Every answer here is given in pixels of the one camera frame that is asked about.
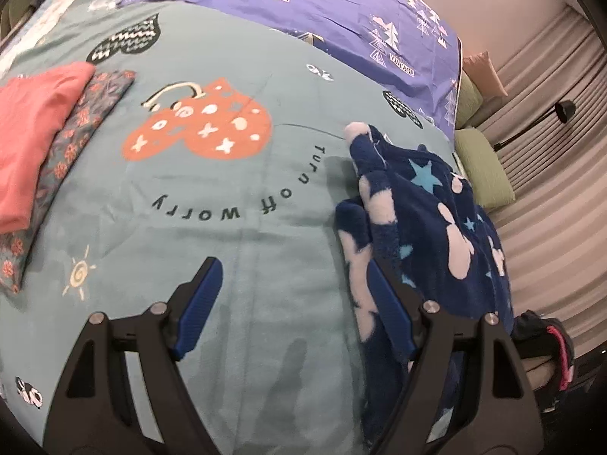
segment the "bed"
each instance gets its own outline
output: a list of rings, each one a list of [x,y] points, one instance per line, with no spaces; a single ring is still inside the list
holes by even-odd
[[[138,314],[212,255],[226,278],[180,372],[221,452],[364,452],[333,229],[356,194],[344,127],[373,124],[458,173],[454,31],[422,0],[47,0],[0,69],[6,80],[75,60],[137,78],[63,182],[22,292],[2,296],[0,378],[20,423],[41,441],[49,405],[20,401],[15,377],[50,399],[92,312]],[[158,127],[198,107],[242,113],[254,133],[208,150]],[[198,140],[223,136],[197,121]],[[159,439],[135,357],[129,373]]]

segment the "curtain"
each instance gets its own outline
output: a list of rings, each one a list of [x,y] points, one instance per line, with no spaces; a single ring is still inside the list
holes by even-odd
[[[607,54],[567,7],[498,71],[509,93],[471,119],[491,144],[562,99],[556,115],[498,152],[517,201],[492,212],[506,253],[515,313],[560,319],[576,355],[607,340]]]

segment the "black lamp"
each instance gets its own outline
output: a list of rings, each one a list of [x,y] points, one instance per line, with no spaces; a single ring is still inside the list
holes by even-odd
[[[530,124],[528,127],[521,130],[516,135],[511,136],[509,139],[495,144],[494,151],[497,152],[498,150],[506,147],[506,145],[511,144],[517,138],[519,138],[521,135],[524,135],[525,133],[527,133],[529,130],[531,130],[533,127],[537,126],[539,123],[544,121],[546,118],[548,118],[553,113],[557,114],[557,117],[559,118],[561,123],[567,123],[567,121],[569,121],[571,118],[573,118],[573,115],[576,113],[576,105],[572,100],[562,100],[561,102],[557,102],[554,105],[553,109],[545,112],[538,119],[533,121],[533,123]]]

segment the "pink strap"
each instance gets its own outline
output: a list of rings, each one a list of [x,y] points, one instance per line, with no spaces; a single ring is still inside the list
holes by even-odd
[[[560,346],[560,363],[561,363],[561,382],[558,384],[558,390],[567,390],[567,385],[573,380],[573,366],[569,368],[569,358],[567,358],[567,349],[565,347],[565,339],[563,338],[559,329],[550,325],[546,327],[546,331],[549,334],[554,335]]]

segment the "green cushion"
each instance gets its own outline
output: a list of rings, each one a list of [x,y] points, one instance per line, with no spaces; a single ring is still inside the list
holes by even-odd
[[[480,109],[482,104],[483,96],[476,88],[476,85],[470,80],[470,77],[462,70],[455,128],[457,130],[462,128],[472,115]]]
[[[485,135],[477,129],[463,129],[455,132],[454,139],[475,202],[487,211],[514,202],[512,185]]]
[[[0,35],[5,38],[23,18],[32,0],[8,0],[0,15]]]

